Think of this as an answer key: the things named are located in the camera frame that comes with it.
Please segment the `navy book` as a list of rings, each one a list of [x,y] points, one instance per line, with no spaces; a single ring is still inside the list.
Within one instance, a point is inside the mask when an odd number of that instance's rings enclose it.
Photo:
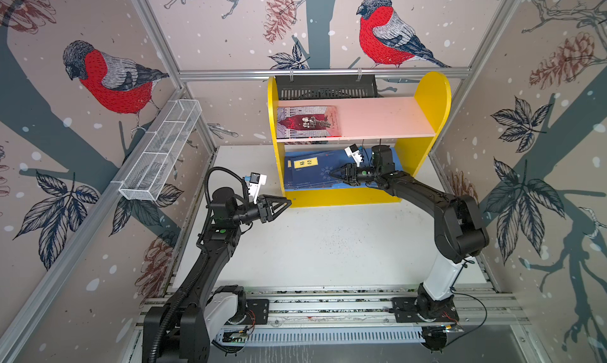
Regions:
[[[287,153],[285,157],[292,158],[293,179],[297,189],[343,188],[345,185],[330,177],[330,173],[353,162],[343,150],[320,151],[316,153]]]
[[[296,182],[293,179],[292,158],[285,158],[285,173],[284,186],[286,191],[294,191],[297,189]]]

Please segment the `red illustrated book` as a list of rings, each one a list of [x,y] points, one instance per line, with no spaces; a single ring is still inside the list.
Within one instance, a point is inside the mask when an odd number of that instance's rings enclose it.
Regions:
[[[335,106],[280,107],[277,139],[342,137]]]

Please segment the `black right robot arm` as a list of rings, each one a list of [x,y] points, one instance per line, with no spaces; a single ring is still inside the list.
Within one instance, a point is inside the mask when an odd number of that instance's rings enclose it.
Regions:
[[[396,169],[389,146],[371,148],[371,161],[363,166],[354,145],[346,154],[356,161],[334,170],[330,176],[352,186],[368,186],[406,200],[434,218],[434,241],[439,252],[430,274],[417,290],[417,314],[433,321],[453,307],[453,287],[470,258],[488,246],[489,238],[477,201],[470,195],[441,192]]]

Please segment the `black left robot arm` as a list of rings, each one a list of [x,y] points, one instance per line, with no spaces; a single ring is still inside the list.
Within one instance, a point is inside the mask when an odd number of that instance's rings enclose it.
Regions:
[[[204,192],[207,213],[196,242],[199,258],[166,303],[146,314],[143,362],[206,362],[221,328],[246,318],[243,287],[216,288],[216,282],[240,242],[242,225],[273,222],[292,203],[285,197],[260,194],[267,181],[260,173],[236,180],[240,195],[231,187]]]

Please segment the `yellow shelf with coloured boards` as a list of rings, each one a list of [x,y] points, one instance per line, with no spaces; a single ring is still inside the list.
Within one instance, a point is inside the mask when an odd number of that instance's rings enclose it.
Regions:
[[[420,80],[412,97],[286,101],[279,99],[277,78],[272,77],[268,82],[268,109],[279,184],[284,184],[287,153],[344,148],[354,143],[366,147],[388,144],[397,166],[417,176],[447,123],[451,101],[451,85],[444,74],[436,71]],[[335,106],[342,137],[277,139],[278,108],[297,106]]]

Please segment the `black perforated tray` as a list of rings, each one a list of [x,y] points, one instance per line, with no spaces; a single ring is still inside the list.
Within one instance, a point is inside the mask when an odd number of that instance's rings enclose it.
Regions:
[[[379,97],[374,75],[277,77],[280,100],[328,100]]]

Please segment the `aluminium top crossbar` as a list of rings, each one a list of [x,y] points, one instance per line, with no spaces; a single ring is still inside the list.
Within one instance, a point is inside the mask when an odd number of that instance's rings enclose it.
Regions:
[[[374,75],[376,78],[397,78],[417,80],[429,72],[436,71],[447,78],[464,79],[472,70],[469,67],[405,67],[405,68],[349,68],[349,69],[308,69],[308,70],[215,70],[215,71],[180,71],[179,79],[184,83],[207,81],[247,81],[267,80],[272,77],[286,76],[289,79],[304,76],[352,75],[355,78],[363,75]]]

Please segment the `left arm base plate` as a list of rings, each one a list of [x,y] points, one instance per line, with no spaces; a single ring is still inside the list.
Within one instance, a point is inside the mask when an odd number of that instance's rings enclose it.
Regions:
[[[267,299],[247,300],[247,306],[243,315],[235,315],[226,322],[226,326],[234,325],[266,325],[270,312],[270,301]]]

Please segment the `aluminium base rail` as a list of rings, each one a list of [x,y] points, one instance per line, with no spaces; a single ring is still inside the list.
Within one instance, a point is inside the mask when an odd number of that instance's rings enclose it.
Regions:
[[[216,341],[231,347],[423,342],[477,325],[520,325],[528,318],[511,293],[489,284],[457,286],[454,304],[433,321],[417,315],[411,286],[294,290],[251,288],[254,320],[225,325]]]

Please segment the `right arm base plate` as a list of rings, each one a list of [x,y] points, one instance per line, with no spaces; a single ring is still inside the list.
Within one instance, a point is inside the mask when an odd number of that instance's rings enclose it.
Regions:
[[[427,297],[391,299],[397,323],[458,323],[459,316],[451,296],[442,301]]]

